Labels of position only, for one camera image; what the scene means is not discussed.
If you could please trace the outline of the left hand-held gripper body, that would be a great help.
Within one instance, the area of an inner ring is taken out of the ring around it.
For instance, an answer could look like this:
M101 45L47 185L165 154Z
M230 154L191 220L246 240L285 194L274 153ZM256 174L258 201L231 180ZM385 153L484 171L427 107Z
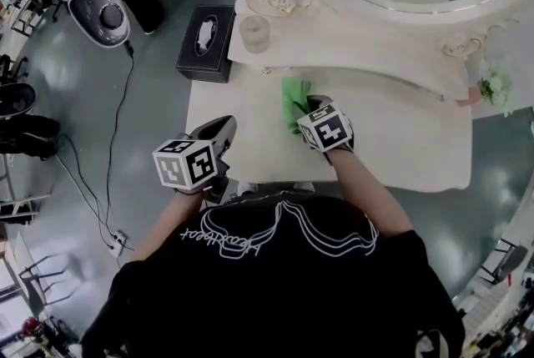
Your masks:
M219 204L229 185L223 156L236 132L235 117L226 115L163 143L153 151L160 183L182 194L201 193L207 202Z

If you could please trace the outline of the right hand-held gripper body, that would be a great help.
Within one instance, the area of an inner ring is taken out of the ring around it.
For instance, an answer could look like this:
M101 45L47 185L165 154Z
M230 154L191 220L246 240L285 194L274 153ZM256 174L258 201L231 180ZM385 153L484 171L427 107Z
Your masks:
M354 131L339 105L325 95L310 95L307 104L308 109L295 103L295 117L304 141L322 154L332 149L353 151Z

